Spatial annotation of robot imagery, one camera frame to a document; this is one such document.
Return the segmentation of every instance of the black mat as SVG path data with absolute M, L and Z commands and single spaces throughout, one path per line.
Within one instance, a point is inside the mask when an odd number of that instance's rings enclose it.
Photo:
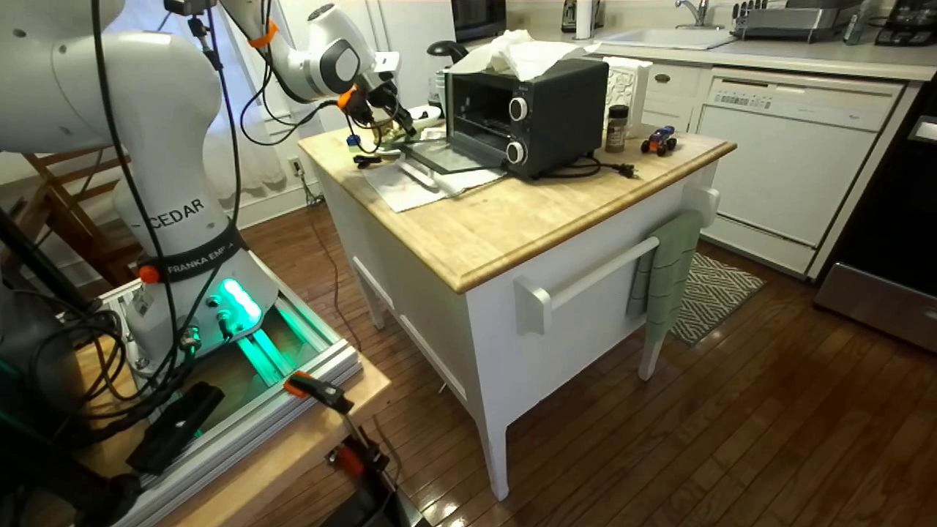
M 680 322 L 671 332 L 680 335 L 686 346 L 699 341 L 759 287 L 762 278 L 696 250 L 686 280 Z

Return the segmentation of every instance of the dishwasher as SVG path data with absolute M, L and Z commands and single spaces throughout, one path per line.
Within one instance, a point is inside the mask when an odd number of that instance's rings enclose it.
M 718 163 L 703 236 L 799 278 L 864 167 L 902 84 L 712 69 L 699 133 L 739 144 Z

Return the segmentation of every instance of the kitchen island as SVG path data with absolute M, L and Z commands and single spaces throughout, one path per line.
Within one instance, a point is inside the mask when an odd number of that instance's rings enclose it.
M 686 207 L 712 214 L 712 173 L 736 144 L 680 144 L 667 158 L 637 144 L 607 158 L 633 160 L 635 179 L 498 179 L 397 214 L 353 167 L 342 130 L 301 139 L 371 318 L 393 313 L 462 400 L 495 496 L 510 494 L 506 426 L 645 324 L 626 313 L 626 253 Z

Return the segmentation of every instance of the bottle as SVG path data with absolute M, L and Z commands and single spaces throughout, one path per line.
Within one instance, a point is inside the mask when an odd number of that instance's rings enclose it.
M 850 25 L 845 25 L 845 31 L 842 31 L 842 41 L 845 41 L 845 44 L 860 44 L 860 31 L 864 31 L 864 21 L 860 21 L 860 15 L 851 15 L 851 18 L 850 18 Z
M 591 0 L 591 28 L 607 25 L 607 0 Z M 576 31 L 576 0 L 563 0 L 563 31 Z
M 626 106 L 608 106 L 607 152 L 624 152 L 624 136 L 626 136 Z

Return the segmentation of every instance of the drawer handle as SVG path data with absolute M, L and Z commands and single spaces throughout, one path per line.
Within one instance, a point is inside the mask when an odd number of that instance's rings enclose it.
M 637 261 L 642 253 L 652 250 L 659 245 L 657 236 L 642 239 L 637 245 L 614 253 L 613 261 L 604 261 L 591 271 L 579 274 L 576 280 L 566 283 L 563 289 L 548 289 L 548 287 L 529 287 L 529 283 L 516 283 L 517 289 L 517 324 L 522 332 L 545 332 L 550 327 L 554 313 L 576 297 L 583 289 L 591 283 L 604 280 L 607 274 L 618 271 L 620 265 Z

